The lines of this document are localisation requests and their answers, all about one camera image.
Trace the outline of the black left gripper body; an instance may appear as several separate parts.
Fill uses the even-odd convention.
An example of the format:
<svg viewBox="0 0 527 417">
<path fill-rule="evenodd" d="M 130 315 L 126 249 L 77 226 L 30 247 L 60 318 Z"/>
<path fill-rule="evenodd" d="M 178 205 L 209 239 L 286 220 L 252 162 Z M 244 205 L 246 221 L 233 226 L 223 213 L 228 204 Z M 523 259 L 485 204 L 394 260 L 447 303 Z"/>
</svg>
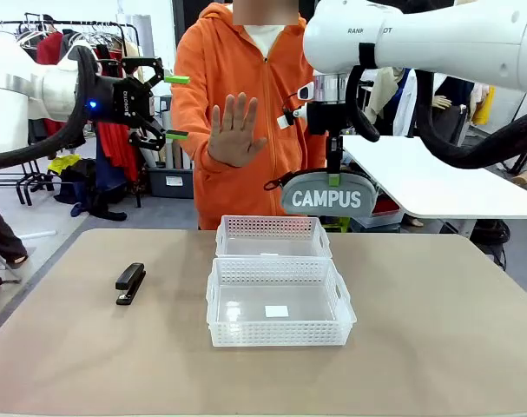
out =
<svg viewBox="0 0 527 417">
<path fill-rule="evenodd" d="M 149 83 L 128 76 L 96 76 L 89 94 L 89 120 L 130 128 L 146 127 L 154 121 L 154 98 Z"/>
</svg>

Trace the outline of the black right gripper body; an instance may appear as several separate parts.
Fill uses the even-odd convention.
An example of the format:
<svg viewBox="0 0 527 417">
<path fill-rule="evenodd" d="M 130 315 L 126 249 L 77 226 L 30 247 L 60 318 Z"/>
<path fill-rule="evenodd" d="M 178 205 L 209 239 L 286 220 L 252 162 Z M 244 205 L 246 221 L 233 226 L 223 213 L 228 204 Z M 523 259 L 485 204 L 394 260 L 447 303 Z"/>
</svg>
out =
<svg viewBox="0 0 527 417">
<path fill-rule="evenodd" d="M 308 104 L 308 131 L 314 136 L 337 136 L 349 128 L 349 118 L 344 103 L 310 102 Z"/>
</svg>

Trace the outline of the person's right hand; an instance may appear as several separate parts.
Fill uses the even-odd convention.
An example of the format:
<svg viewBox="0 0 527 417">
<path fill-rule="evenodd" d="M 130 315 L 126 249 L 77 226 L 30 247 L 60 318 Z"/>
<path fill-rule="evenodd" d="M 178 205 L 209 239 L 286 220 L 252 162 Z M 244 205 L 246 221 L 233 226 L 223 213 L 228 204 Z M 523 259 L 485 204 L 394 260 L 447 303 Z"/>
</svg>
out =
<svg viewBox="0 0 527 417">
<path fill-rule="evenodd" d="M 215 161 L 242 168 L 264 149 L 267 139 L 254 135 L 257 109 L 257 99 L 247 100 L 244 92 L 228 95 L 223 111 L 213 107 L 208 153 Z"/>
</svg>

